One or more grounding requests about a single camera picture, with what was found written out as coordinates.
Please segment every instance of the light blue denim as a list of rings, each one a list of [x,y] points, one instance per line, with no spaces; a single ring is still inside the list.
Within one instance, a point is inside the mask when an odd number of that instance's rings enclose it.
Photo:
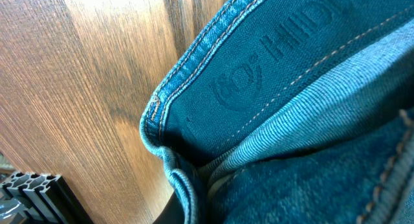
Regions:
[[[409,223],[413,26],[414,0],[229,0],[140,121],[184,222]]]

